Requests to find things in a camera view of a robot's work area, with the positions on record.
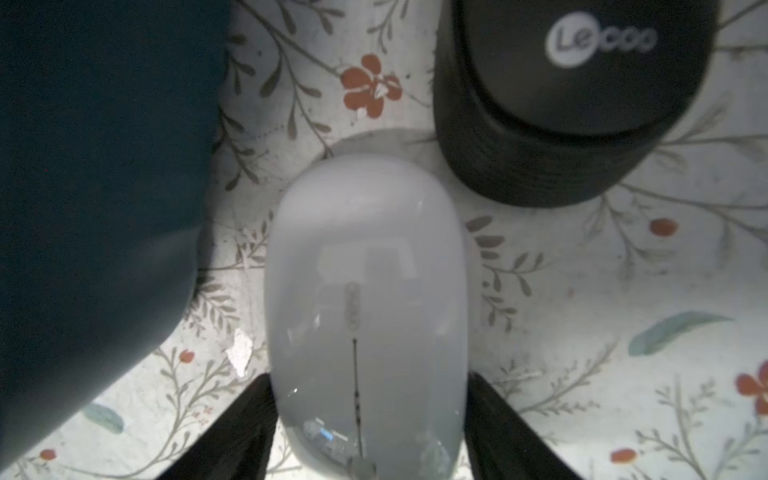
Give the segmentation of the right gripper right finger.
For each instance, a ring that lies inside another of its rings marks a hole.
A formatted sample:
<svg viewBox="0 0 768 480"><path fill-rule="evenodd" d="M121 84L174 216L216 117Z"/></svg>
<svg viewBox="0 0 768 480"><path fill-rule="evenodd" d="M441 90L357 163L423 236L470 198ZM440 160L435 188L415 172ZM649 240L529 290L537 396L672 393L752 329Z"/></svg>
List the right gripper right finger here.
<svg viewBox="0 0 768 480"><path fill-rule="evenodd" d="M581 479L476 372L468 373L464 437L475 479Z"/></svg>

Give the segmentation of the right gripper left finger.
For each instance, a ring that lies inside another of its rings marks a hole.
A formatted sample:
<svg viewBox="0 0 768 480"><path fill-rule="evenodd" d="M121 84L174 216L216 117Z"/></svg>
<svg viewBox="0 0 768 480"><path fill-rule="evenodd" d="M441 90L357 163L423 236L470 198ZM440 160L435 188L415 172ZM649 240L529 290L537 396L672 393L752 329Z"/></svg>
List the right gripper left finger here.
<svg viewBox="0 0 768 480"><path fill-rule="evenodd" d="M278 412L270 376L258 376L160 480L263 480Z"/></svg>

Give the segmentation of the white mouse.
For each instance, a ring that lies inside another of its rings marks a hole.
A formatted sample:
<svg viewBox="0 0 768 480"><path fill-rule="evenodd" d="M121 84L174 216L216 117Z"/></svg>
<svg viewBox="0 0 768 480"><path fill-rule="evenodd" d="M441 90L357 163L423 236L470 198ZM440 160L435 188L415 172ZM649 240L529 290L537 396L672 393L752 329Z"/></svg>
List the white mouse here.
<svg viewBox="0 0 768 480"><path fill-rule="evenodd" d="M269 234L270 377L296 458L327 479L449 479L468 373L464 231L446 189L382 155L318 163Z"/></svg>

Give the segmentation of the black Lecoo mouse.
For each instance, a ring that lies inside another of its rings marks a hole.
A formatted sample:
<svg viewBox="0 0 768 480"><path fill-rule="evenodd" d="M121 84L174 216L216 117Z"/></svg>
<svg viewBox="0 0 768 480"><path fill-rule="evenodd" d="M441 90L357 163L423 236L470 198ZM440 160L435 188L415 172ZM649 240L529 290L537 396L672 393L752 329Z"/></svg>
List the black Lecoo mouse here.
<svg viewBox="0 0 768 480"><path fill-rule="evenodd" d="M446 1L433 90L457 178L512 206L594 199L693 103L717 1Z"/></svg>

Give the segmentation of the teal plastic storage box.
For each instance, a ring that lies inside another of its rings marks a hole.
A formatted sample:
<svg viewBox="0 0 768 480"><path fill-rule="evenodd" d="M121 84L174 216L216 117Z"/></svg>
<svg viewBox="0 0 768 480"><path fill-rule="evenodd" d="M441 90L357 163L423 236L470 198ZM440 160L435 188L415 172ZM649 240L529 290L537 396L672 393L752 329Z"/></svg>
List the teal plastic storage box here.
<svg viewBox="0 0 768 480"><path fill-rule="evenodd" d="M227 1L1 5L1 464L190 302Z"/></svg>

